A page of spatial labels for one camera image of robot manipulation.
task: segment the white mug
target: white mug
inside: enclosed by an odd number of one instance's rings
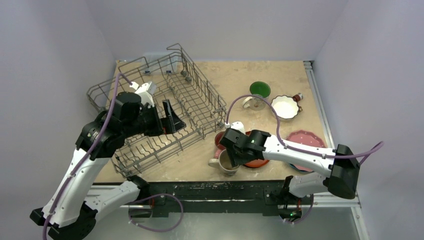
[[[215,154],[215,156],[218,155],[217,158],[210,159],[207,164],[213,168],[219,169],[221,173],[227,177],[233,176],[239,169],[239,165],[235,167],[231,166],[231,160],[226,149],[218,150],[217,153],[219,153],[219,155]]]
[[[250,85],[249,92],[252,95],[259,96],[268,101],[268,97],[271,94],[271,88],[263,81],[255,81]],[[250,108],[255,111],[264,109],[266,105],[267,104],[262,99],[252,96],[247,97],[242,104],[243,108]]]

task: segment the dish rack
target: dish rack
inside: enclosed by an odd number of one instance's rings
[[[142,173],[224,127],[224,99],[179,43],[166,49],[172,52],[150,62],[144,56],[124,64],[118,62],[117,69],[139,85],[154,82],[153,100],[159,117],[163,118],[165,111],[158,103],[168,99],[187,126],[174,134],[127,138],[112,158],[115,171],[124,178]],[[88,99],[98,112],[109,107],[114,81],[115,77],[88,89]],[[121,79],[118,93],[123,91],[134,92],[134,89]]]

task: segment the ceramic dish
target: ceramic dish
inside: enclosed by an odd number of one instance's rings
[[[291,96],[277,96],[272,100],[271,106],[275,109],[280,120],[291,120],[296,117],[302,108]]]

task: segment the mug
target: mug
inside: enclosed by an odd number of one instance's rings
[[[225,131],[221,131],[219,132],[216,136],[215,136],[215,146],[220,149],[220,150],[224,150],[225,146],[220,144],[221,139],[224,136]]]
[[[231,160],[226,149],[219,152],[219,155],[216,158],[210,159],[207,164],[213,168],[219,169],[221,173],[227,177],[233,176],[240,167],[238,165],[235,167],[231,166]]]
[[[268,84],[263,81],[255,81],[250,85],[249,88],[250,94],[257,95],[262,97],[265,100],[268,100],[268,97],[271,94],[271,88]],[[250,108],[255,111],[259,111],[265,108],[267,104],[257,97],[246,97],[243,101],[243,108]]]

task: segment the gray wall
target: gray wall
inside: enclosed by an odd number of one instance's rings
[[[362,165],[373,240],[423,239],[424,1],[351,0],[313,64],[336,142]]]
[[[174,43],[195,59],[312,60],[347,0],[87,0],[116,59]]]
[[[0,239],[41,239],[29,215],[66,171],[85,93],[114,58],[84,0],[2,1],[0,7]]]

